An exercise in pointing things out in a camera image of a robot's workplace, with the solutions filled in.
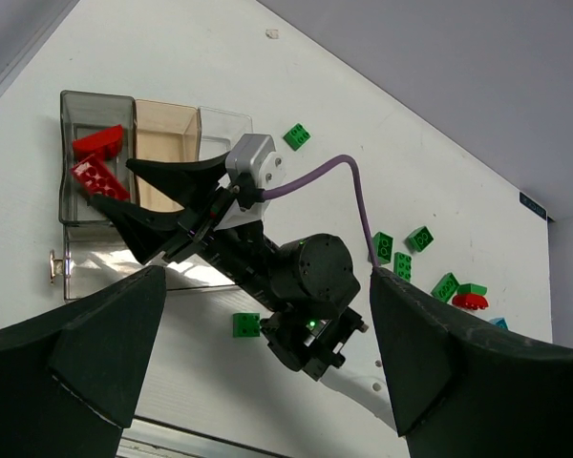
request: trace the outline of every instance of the clear plastic compartment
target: clear plastic compartment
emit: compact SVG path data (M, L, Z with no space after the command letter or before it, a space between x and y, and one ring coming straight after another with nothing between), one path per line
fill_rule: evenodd
M134 180L125 161L129 157L164 162L208 159L226 153L243 134L252 133L252 120L244 114L73 91L61 94L61 124L64 168L59 220L64 224L64 257L59 261L68 301L89 296L141 268L110 221L88 205L70 174L75 164L73 140L121 124L123 148L108 162L109 168L130 191L132 201L146 202L147 208L156 211L174 211L178 204L153 195L160 193ZM198 256L166 267L169 290L233 285Z
M120 124L123 147L106 165L128 190L135 194L134 182L125 161L136 149L136 105L132 97L123 95L64 91L60 96L63 172L59 188L59 220L63 224L88 224L107 219L89 205L87 195L70 170L75 165L73 141Z

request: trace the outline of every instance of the gray wall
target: gray wall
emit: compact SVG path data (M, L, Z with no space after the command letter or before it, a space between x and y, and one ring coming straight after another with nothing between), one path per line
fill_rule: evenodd
M549 228L554 342L573 347L573 218Z
M573 0L259 0L573 216Z
M0 0L0 73L71 0Z

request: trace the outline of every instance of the black label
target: black label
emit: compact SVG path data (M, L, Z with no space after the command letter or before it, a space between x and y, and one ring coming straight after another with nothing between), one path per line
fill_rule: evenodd
M545 209L526 194L520 193L520 203L525 207L527 207L533 213L539 215L540 218L547 220L547 212L545 211Z

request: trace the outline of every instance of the white tabletop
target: white tabletop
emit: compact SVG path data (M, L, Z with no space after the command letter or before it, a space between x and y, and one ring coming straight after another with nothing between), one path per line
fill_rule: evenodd
M251 115L285 155L286 180L355 156L372 230L394 236L395 251L420 225L435 236L414 256L416 286L431 291L448 271L485 284L481 318L504 316L513 330L551 341L547 227L518 190L253 0L81 0L2 96L0 327L62 303L47 256L61 249L64 89ZM297 122L312 138L294 153L280 137ZM352 307L371 321L371 268L347 167L273 202L265 228L277 243L341 237L362 284ZM282 367L264 339L231 338L231 314L261 308L233 290L170 298L138 415L295 456L407 456L405 441ZM373 364L377 347L357 355Z

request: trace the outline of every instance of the red lego brick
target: red lego brick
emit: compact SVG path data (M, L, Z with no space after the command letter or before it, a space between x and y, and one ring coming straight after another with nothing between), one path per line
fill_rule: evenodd
M118 155L122 147L123 126L120 124L73 141L74 157L77 160L92 155L99 155L102 160L107 160Z
M467 310L483 310L488 307L488 301L479 294L457 294L452 298L452 305Z
M89 195L100 193L109 198L127 200L130 194L111 174L99 156L88 156L71 170L76 180L83 185Z

